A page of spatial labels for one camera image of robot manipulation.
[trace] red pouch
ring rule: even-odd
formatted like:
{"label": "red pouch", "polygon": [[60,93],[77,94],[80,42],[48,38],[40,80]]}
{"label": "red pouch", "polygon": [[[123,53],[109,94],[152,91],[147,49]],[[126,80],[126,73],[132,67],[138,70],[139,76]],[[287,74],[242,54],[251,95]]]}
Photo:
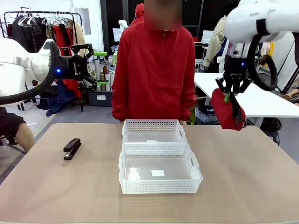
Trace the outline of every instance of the red pouch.
{"label": "red pouch", "polygon": [[[233,129],[240,131],[242,130],[241,127],[244,126],[244,122],[236,124],[236,118],[233,116],[233,108],[231,104],[231,100],[228,103],[224,101],[224,94],[221,89],[215,89],[212,94],[212,106],[214,108],[215,115],[219,120],[221,127],[223,129]],[[246,114],[241,108],[242,118],[246,119]]]}

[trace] red garment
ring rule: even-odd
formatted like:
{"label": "red garment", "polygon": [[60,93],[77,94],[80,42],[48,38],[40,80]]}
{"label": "red garment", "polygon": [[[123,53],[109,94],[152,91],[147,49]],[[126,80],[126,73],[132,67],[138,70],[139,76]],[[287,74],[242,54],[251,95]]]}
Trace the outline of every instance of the red garment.
{"label": "red garment", "polygon": [[[212,94],[212,106],[214,108],[214,112],[216,114],[217,119],[219,120],[221,127],[223,129],[232,129],[240,131],[242,130],[242,127],[244,123],[242,124],[236,124],[236,118],[233,117],[233,108],[232,103],[229,101],[226,103],[224,101],[224,94],[221,91],[221,89],[217,88],[213,91]],[[244,119],[246,119],[246,114],[241,108],[241,114]]]}
{"label": "red garment", "polygon": [[149,31],[144,22],[130,26],[118,47],[112,115],[120,121],[187,120],[195,102],[194,71],[188,30]]}
{"label": "red garment", "polygon": [[144,20],[144,4],[143,3],[138,4],[136,6],[135,13],[136,13],[136,19],[132,21],[131,26],[136,23],[142,22]]}
{"label": "red garment", "polygon": [[[66,28],[67,34],[69,36],[69,40],[66,41],[63,37],[62,31],[60,27],[54,27],[55,36],[56,36],[56,44],[59,48],[68,47],[70,48],[73,45],[73,29]],[[60,49],[61,55],[65,56],[64,49]],[[73,90],[75,97],[81,97],[81,91],[78,89],[79,82],[77,80],[64,79],[62,80],[64,85],[68,90]]]}

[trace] person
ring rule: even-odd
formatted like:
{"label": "person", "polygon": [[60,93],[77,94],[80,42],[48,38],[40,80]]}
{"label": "person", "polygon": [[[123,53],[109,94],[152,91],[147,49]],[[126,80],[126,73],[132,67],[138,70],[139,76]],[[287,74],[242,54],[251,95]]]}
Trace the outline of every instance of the person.
{"label": "person", "polygon": [[[292,99],[297,94],[299,94],[299,87],[297,87],[297,88],[291,90],[289,93],[285,94],[283,96],[283,98],[285,98],[287,100],[290,100],[290,99]],[[295,101],[295,105],[299,106],[299,100]]]}
{"label": "person", "polygon": [[219,70],[217,59],[215,59],[215,57],[222,56],[227,41],[224,35],[224,27],[227,21],[227,16],[233,9],[238,7],[239,1],[240,0],[226,0],[224,3],[224,16],[219,20],[215,27],[206,51],[205,60],[203,62],[203,66],[208,70],[208,72],[218,72]]}
{"label": "person", "polygon": [[20,116],[7,113],[6,108],[0,107],[0,137],[9,136],[9,142],[17,140],[18,144],[28,152],[34,145],[33,134]]}
{"label": "person", "polygon": [[181,23],[182,0],[145,0],[144,21],[120,40],[112,86],[112,115],[177,119],[186,124],[195,102],[195,45]]}
{"label": "person", "polygon": [[142,22],[144,20],[144,4],[143,3],[138,4],[136,6],[135,14],[136,14],[136,16],[135,16],[135,19],[131,22],[131,26],[136,23]]}

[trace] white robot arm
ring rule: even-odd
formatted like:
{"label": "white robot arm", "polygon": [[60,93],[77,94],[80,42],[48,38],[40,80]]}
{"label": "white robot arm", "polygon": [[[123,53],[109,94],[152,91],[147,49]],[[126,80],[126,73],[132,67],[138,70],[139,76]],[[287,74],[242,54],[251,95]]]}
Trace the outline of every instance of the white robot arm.
{"label": "white robot arm", "polygon": [[129,26],[128,26],[127,21],[125,21],[125,20],[119,20],[119,21],[118,21],[118,24],[119,24],[120,27],[121,27],[121,34],[119,34],[118,37],[119,37],[119,39],[121,39],[121,35],[122,35],[122,33],[123,33],[123,32],[125,31],[125,29],[128,28]]}
{"label": "white robot arm", "polygon": [[[96,81],[90,76],[88,58],[93,55],[91,44],[71,46],[74,56],[60,56],[56,43],[48,39],[38,53],[28,53],[18,42],[0,38],[0,105],[8,105],[34,97],[52,85],[54,79],[86,80],[91,85],[79,84],[80,89],[96,90]],[[89,53],[81,57],[80,49]],[[41,81],[25,90],[25,81]]]}
{"label": "white robot arm", "polygon": [[227,18],[225,36],[229,40],[223,78],[217,79],[219,88],[227,95],[243,93],[252,81],[265,91],[277,86],[277,69],[270,56],[263,59],[271,72],[271,84],[264,83],[255,67],[256,48],[260,42],[281,39],[286,31],[294,33],[295,58],[299,64],[299,4],[274,3],[268,0],[241,0]]}

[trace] beige table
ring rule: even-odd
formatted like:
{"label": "beige table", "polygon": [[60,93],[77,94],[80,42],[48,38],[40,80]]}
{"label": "beige table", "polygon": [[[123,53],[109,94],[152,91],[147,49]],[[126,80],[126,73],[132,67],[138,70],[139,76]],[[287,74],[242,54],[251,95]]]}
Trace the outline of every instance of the beige table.
{"label": "beige table", "polygon": [[[121,125],[56,124],[0,186],[0,221],[266,223],[299,220],[299,167],[256,127],[185,126],[197,194],[122,195]],[[63,146],[82,146],[72,161]]]}

